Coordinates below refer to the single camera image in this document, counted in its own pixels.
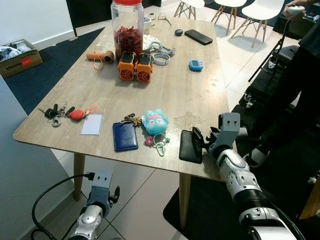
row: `black pants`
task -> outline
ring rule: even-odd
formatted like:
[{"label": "black pants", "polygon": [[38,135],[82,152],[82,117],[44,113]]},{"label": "black pants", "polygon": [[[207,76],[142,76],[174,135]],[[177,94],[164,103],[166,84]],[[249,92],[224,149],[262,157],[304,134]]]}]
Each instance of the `black pants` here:
[{"label": "black pants", "polygon": [[271,100],[257,117],[252,135],[261,136],[299,92],[300,98],[290,120],[279,127],[275,135],[267,137],[264,146],[269,150],[288,143],[303,129],[305,122],[320,112],[320,60],[302,47],[284,70]]}]

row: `dried chili pepper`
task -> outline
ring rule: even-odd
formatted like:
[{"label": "dried chili pepper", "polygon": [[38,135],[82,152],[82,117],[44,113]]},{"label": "dried chili pepper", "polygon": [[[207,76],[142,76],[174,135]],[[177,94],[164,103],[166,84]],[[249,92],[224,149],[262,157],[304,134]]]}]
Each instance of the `dried chili pepper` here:
[{"label": "dried chili pepper", "polygon": [[119,62],[123,52],[133,52],[139,56],[143,51],[143,32],[134,26],[126,28],[121,26],[114,32],[115,57]]}]

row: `white wall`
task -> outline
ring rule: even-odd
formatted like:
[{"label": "white wall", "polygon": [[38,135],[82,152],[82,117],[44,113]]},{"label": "white wall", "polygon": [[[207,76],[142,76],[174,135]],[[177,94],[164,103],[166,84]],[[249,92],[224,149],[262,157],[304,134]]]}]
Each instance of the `white wall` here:
[{"label": "white wall", "polygon": [[42,49],[75,36],[66,0],[0,2],[0,45],[26,39]]},{"label": "white wall", "polygon": [[[20,240],[35,227],[31,216],[35,200],[68,175],[49,148],[14,140],[14,131],[27,114],[1,75],[0,111],[6,113],[0,123],[0,240]],[[53,215],[72,192],[70,180],[44,196],[35,212],[37,219]]]}]

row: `person's hand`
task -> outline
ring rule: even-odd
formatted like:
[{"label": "person's hand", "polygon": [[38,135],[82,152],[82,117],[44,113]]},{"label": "person's hand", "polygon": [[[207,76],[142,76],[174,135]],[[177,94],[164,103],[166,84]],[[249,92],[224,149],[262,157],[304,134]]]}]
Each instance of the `person's hand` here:
[{"label": "person's hand", "polygon": [[301,12],[301,14],[298,14],[297,16],[294,17],[293,15],[288,13],[288,8],[292,7],[294,5],[306,7],[308,4],[309,4],[309,0],[294,0],[294,1],[289,2],[288,4],[285,5],[282,14],[288,19],[293,19],[293,18],[301,19],[301,18],[303,18],[305,16],[306,11],[303,11],[303,12]]}]

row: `orange fan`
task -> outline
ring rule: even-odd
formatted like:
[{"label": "orange fan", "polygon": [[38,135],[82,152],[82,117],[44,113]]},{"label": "orange fan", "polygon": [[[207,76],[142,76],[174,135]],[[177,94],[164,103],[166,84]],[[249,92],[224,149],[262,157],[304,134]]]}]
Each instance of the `orange fan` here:
[{"label": "orange fan", "polygon": [[135,65],[136,79],[149,83],[153,70],[153,57],[151,54],[141,53]]},{"label": "orange fan", "polygon": [[125,81],[132,81],[135,78],[136,54],[124,51],[118,65],[120,78]]}]

